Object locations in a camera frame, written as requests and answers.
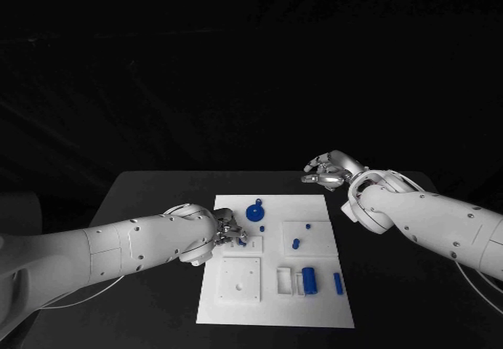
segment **dark table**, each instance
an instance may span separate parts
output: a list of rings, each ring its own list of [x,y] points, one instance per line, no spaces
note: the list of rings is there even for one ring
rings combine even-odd
[[[403,172],[428,191],[431,180]],[[453,261],[397,228],[384,235],[341,211],[348,186],[330,193],[303,172],[126,172],[91,225],[163,213],[179,204],[212,209],[218,194],[323,194],[341,251],[356,329],[196,324],[205,267],[175,261],[129,275],[93,300],[44,310],[26,349],[36,348],[501,348],[503,320],[467,285]],[[93,285],[55,305],[103,290]]]

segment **black curtain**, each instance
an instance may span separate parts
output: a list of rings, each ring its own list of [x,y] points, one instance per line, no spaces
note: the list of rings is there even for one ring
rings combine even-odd
[[[496,5],[183,6],[5,12],[5,188],[98,205],[123,171],[302,170],[338,149],[498,191]]]

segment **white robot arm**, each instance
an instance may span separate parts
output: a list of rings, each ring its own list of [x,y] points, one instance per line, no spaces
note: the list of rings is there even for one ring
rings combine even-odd
[[[369,170],[341,151],[316,157],[305,171],[316,166],[302,181],[330,191],[349,183],[342,210],[354,222],[378,234],[397,225],[414,243],[503,280],[503,215],[423,191],[400,173]]]
[[[0,234],[0,340],[77,289],[176,258],[201,265],[215,246],[248,240],[231,209],[185,204],[165,214],[41,236]]]

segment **robotic hand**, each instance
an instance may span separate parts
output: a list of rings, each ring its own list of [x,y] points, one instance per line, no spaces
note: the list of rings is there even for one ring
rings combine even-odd
[[[482,207],[430,193],[392,170],[369,170],[341,151],[326,153],[305,168],[317,166],[315,182],[335,191],[349,184],[343,213],[372,232],[397,225],[414,243],[446,258],[503,280],[503,216]]]
[[[0,341],[35,310],[80,288],[176,258],[201,265],[234,239],[248,236],[232,210],[194,204],[62,233],[0,234]]]

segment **blue object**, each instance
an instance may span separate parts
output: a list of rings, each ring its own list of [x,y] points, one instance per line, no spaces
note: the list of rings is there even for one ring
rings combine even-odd
[[[263,208],[263,200],[258,198],[256,205],[251,205],[247,208],[247,218],[253,222],[258,222],[264,218],[264,208]]]
[[[315,277],[315,269],[303,268],[302,269],[302,280],[305,281],[305,293],[316,294],[317,293],[317,278]]]
[[[341,274],[335,273],[333,278],[336,280],[336,289],[338,289],[338,294],[343,294],[343,283],[341,281]]]

